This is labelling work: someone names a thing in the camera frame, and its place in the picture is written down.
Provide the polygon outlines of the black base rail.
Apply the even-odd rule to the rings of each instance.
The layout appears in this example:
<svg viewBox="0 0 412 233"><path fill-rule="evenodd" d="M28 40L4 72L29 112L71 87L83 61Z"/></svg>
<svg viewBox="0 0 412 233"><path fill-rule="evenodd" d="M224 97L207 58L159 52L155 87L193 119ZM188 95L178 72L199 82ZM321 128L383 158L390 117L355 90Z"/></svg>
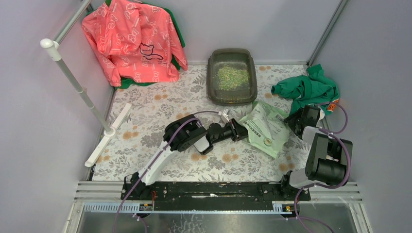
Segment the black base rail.
<svg viewBox="0 0 412 233"><path fill-rule="evenodd" d="M291 211L294 200L309 201L288 184L270 182L155 182L136 188L125 182L120 198L148 201L156 211Z"/></svg>

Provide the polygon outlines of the crumpled green garment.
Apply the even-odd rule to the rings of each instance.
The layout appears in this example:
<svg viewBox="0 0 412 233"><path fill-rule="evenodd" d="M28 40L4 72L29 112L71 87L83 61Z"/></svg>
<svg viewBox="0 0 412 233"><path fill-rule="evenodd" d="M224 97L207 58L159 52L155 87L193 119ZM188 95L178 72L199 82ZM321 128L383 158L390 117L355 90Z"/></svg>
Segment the crumpled green garment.
<svg viewBox="0 0 412 233"><path fill-rule="evenodd" d="M307 69L307 75L286 78L273 85L273 95L292 100L290 115L305 105L321 104L325 115L333 113L340 99L337 84L325 76L320 64Z"/></svg>

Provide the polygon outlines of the green cat litter bag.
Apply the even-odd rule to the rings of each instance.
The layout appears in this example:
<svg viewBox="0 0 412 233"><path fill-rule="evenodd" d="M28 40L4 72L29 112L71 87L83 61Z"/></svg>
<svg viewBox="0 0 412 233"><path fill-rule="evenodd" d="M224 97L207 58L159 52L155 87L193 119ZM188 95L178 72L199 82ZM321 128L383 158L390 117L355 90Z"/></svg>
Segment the green cat litter bag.
<svg viewBox="0 0 412 233"><path fill-rule="evenodd" d="M252 111L240 119L240 125L248 131L245 142L276 158L289 138L290 129L284 123L287 116L277 107L254 101Z"/></svg>

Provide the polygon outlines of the white clothes rack pole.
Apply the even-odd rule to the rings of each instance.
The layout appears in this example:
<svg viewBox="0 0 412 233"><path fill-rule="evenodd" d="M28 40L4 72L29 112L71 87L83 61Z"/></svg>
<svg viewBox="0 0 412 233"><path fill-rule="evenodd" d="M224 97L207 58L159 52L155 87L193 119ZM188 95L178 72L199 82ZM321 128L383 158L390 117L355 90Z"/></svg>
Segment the white clothes rack pole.
<svg viewBox="0 0 412 233"><path fill-rule="evenodd" d="M40 46L43 49L45 49L49 57L58 65L58 67L61 69L63 74L66 76L68 81L72 84L72 86L74 87L78 95L81 97L81 99L84 101L86 106L90 109L92 114L95 116L95 118L100 122L100 124L103 127L102 139L99 141L99 143L97 144L96 148L91 153L89 158L85 161L86 167L92 167L96 164L98 158L104 152L105 148L107 147L111 139L116 136L118 132L118 128L128 116L132 108L132 105L129 103L126 103L124 108L121 110L120 114L114 120L114 122L111 125L109 125L109 123L107 123L103 115L95 107L94 103L92 102L90 97L87 95L83 87L74 77L71 70L68 68L67 64L63 61L62 56L58 51L58 47L59 47L58 43L51 39L44 38L40 41Z"/></svg>

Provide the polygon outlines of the green cat litter pile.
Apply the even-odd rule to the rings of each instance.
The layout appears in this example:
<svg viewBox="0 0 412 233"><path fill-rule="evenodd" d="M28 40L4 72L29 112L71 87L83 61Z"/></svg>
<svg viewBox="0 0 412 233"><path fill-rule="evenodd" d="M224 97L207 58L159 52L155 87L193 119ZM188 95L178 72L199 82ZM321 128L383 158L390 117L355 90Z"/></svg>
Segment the green cat litter pile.
<svg viewBox="0 0 412 233"><path fill-rule="evenodd" d="M223 66L217 72L218 88L231 91L243 87L249 82L249 73L246 69Z"/></svg>

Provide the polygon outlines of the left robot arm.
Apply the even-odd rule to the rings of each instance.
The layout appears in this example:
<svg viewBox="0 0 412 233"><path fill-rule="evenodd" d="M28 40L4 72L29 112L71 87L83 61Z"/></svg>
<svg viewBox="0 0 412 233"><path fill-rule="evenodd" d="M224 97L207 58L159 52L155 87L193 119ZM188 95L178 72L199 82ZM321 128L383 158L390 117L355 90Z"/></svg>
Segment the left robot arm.
<svg viewBox="0 0 412 233"><path fill-rule="evenodd" d="M130 193L140 200L149 197L150 185L158 181L163 168L179 152L194 146L201 155L205 155L213 150L215 143L227 139L236 142L247 137L248 130L235 119L227 120L224 126L212 123L207 129L195 115L174 121L165 128L158 152L130 178Z"/></svg>

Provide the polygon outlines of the floral patterned mat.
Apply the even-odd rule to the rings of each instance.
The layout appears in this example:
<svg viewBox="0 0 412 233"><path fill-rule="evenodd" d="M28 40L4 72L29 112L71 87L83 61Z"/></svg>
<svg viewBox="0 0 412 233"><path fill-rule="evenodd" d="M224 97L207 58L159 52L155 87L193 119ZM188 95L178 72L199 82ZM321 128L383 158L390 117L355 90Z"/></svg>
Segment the floral patterned mat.
<svg viewBox="0 0 412 233"><path fill-rule="evenodd" d="M137 172L155 155L165 127L189 114L195 114L208 127L220 122L224 109L209 101L206 92L206 66L189 66L173 83L132 85L115 92L110 112L114 120L125 104L132 108L94 167L93 181L121 181ZM201 155L190 147L175 155L161 171L160 181L171 182L265 182L279 181L290 170L305 166L310 145L290 134L278 153L271 157L242 141L230 139L214 145Z"/></svg>

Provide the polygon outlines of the grey plastic litter box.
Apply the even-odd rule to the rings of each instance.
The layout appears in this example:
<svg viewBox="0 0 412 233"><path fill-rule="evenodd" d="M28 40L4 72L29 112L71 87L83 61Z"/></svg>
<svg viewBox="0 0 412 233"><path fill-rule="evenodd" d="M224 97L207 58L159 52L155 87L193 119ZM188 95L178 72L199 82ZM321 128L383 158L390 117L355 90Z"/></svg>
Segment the grey plastic litter box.
<svg viewBox="0 0 412 233"><path fill-rule="evenodd" d="M206 93L217 105L246 105L257 98L256 69L246 49L218 49L208 59Z"/></svg>

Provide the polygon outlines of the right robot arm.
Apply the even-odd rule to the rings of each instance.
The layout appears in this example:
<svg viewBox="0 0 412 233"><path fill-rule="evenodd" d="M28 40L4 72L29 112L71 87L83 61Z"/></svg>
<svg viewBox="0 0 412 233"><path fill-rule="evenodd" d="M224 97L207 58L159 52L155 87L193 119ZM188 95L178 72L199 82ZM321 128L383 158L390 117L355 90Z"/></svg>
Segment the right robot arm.
<svg viewBox="0 0 412 233"><path fill-rule="evenodd" d="M310 145L305 167L289 171L280 181L278 192L285 200L295 197L300 188L338 188L349 179L353 143L317 127L323 116L321 108L306 105L283 120L299 139Z"/></svg>

